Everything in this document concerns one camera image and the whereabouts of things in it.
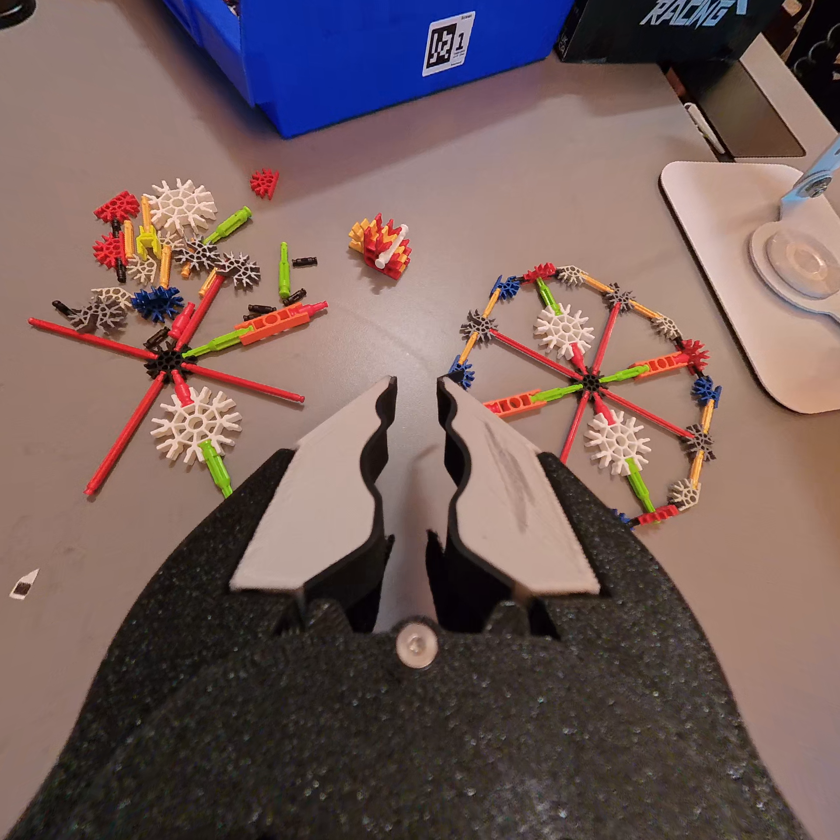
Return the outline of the colourful toy wheel model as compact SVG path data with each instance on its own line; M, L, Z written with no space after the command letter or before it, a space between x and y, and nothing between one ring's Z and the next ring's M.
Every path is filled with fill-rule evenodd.
M584 287L598 293L607 309L599 338L581 310L574 311L571 305L561 303L554 296L551 281L570 289ZM513 299L527 286L535 287L541 300L541 309L532 329L534 339L539 342L538 350L500 331L492 316L499 301ZM628 313L645 319L655 333L669 343L671 351L633 362L613 373L604 371L603 362L616 323ZM629 528L665 522L698 504L703 467L716 458L711 426L721 402L722 389L705 373L709 361L706 346L685 337L673 319L644 306L631 291L623 290L617 284L606 285L577 266L556 266L546 262L522 276L499 276L486 306L482 310L469 311L459 333L465 346L450 365L448 378L465 390L472 386L476 375L469 362L471 352L477 346L492 342L499 342L567 380L565 385L500 397L484 402L484 406L496 416L510 419L574 397L576 408L560 451L560 461L566 463L575 439L582 434L584 446L591 450L591 460L601 469L608 469L612 476L625 479L641 506L642 511L635 518L616 511ZM678 371L690 375L690 398L700 409L699 422L687 427L671 423L614 391L615 385L624 382L640 382ZM642 476L651 452L642 421L675 435L689 460L687 477L670 485L667 498L661 504L655 504Z

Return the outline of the red yellow connector cluster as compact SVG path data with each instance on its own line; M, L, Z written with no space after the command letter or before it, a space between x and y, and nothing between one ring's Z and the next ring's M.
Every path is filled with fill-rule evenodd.
M361 254L368 267L393 280L402 277L411 261L408 226L396 225L393 219L384 222L381 213L355 223L349 238L349 247Z

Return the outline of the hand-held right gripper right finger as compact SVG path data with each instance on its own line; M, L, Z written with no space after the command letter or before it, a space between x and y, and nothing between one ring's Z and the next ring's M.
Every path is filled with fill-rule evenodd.
M459 634L558 636L546 599L600 583L539 450L447 376L437 380L444 465L455 483L446 545L430 545L438 624Z

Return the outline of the blue snowflake connector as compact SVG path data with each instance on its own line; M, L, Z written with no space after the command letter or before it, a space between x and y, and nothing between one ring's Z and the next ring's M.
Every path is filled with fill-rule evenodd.
M178 288L163 286L140 289L132 295L130 303L142 319L159 323L175 320L185 306Z

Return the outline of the white printed tag sticker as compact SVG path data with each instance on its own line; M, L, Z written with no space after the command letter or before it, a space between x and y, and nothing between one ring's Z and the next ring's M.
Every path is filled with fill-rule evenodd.
M470 11L430 23L423 58L423 77L463 65L475 18L476 12Z

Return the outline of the blue plastic bin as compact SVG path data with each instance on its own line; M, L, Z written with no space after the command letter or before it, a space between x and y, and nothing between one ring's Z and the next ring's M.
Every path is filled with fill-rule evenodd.
M252 107L295 137L549 55L572 1L164 1ZM463 65L423 77L428 26L476 12Z

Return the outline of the black printed cardboard box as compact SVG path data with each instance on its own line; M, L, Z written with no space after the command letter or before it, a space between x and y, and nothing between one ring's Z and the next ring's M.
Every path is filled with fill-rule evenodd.
M737 60L782 1L578 1L555 49L567 62Z

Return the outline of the white flat stand base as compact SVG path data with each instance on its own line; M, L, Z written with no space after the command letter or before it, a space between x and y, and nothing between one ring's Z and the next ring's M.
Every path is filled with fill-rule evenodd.
M659 184L764 390L818 414L839 407L838 295L790 288L765 250L801 176L787 164L674 161Z

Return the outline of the large white snowflake connector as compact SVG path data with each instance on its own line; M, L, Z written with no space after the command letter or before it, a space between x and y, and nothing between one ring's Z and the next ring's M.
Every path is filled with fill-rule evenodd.
M207 229L208 221L216 218L214 198L204 185L177 178L174 187L163 181L152 189L153 195L143 195L150 205L151 222L169 235L184 236L185 227Z

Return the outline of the half-built spoke toy model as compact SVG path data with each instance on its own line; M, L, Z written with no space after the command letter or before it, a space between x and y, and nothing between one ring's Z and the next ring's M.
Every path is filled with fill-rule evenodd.
M79 332L70 327L30 318L28 324L40 331L53 333L78 342L101 347L105 350L141 360L147 374L152 379L148 391L134 410L125 427L110 447L97 471L90 478L84 490L85 495L96 495L111 474L114 466L129 445L147 414L155 404L166 385L175 390L173 404L163 404L171 418L157 422L153 435L167 436L170 443L163 444L168 459L173 459L182 451L185 460L192 463L195 459L204 463L213 474L217 487L226 497L232 493L230 478L220 459L224 456L223 446L233 442L222 433L224 429L239 431L239 415L230 413L235 402L228 400L225 394L209 400L209 390L196 392L187 381L190 375L196 375L215 383L231 385L247 392L270 396L288 403L303 404L305 397L295 392L251 381L239 376L214 371L196 364L200 356L226 350L234 345L249 346L261 340L267 340L281 333L308 324L319 312L326 311L326 301L306 303L296 301L292 305L274 311L258 312L254 318L243 322L237 328L208 344L188 347L195 331L201 325L212 303L223 285L223 278L215 276L209 284L199 307L188 303L177 315L170 327L163 328L164 338L169 343L158 341L149 347L134 348L128 344L99 337L92 333Z

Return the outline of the small white plug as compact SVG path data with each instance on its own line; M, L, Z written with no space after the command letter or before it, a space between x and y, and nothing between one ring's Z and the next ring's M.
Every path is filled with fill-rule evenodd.
M723 146L715 130L711 127L699 107L694 102L687 101L684 103L684 108L700 134L713 149L715 154L717 156L725 156L727 154L726 148Z

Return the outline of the dark grey snowflake connector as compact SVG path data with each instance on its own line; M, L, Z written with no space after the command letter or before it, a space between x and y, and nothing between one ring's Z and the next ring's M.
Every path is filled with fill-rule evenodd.
M190 264L196 270L210 271L224 262L218 248L200 238L183 240L172 247L172 257L182 264Z
M243 253L222 254L217 271L225 278L232 280L236 286L246 289L259 284L261 280L259 265Z

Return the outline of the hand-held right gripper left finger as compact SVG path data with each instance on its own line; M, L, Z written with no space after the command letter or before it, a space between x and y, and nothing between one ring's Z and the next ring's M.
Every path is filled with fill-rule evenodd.
M386 376L297 442L231 591L285 593L303 611L332 599L354 631L372 631L392 546L375 481L388 460L396 393L396 378Z

